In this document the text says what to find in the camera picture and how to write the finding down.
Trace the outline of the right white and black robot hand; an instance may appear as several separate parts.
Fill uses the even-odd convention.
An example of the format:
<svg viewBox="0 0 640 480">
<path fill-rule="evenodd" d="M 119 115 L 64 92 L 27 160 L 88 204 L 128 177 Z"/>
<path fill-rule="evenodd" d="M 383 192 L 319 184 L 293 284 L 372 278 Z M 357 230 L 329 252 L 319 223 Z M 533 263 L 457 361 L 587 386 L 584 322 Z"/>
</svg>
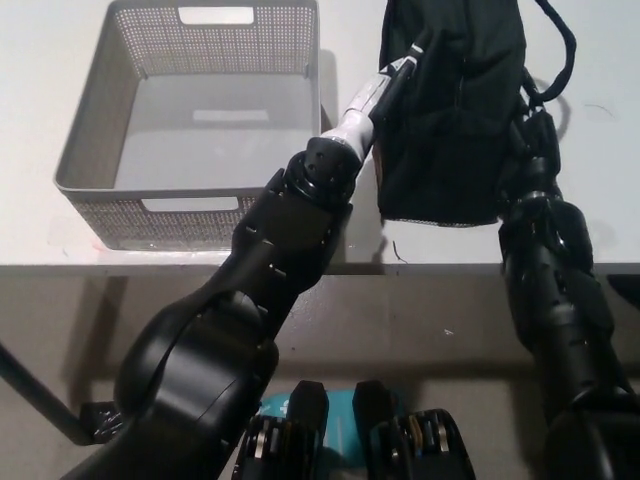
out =
<svg viewBox="0 0 640 480">
<path fill-rule="evenodd" d="M 510 125 L 511 150 L 519 159 L 545 159 L 557 174 L 560 149 L 553 117 L 543 106 L 531 105 L 523 96 L 516 104 Z"/>
</svg>

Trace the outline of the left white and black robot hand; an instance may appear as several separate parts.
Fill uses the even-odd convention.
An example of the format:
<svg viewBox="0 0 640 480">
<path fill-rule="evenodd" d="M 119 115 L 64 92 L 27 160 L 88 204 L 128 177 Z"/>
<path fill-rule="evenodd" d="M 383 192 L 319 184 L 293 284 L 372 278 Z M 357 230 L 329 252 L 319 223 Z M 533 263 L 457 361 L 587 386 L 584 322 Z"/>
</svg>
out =
<svg viewBox="0 0 640 480">
<path fill-rule="evenodd" d="M 376 127 L 392 113 L 433 37 L 425 28 L 408 51 L 375 73 L 357 92 L 337 125 L 319 137 L 322 163 L 362 165 L 376 139 Z"/>
</svg>

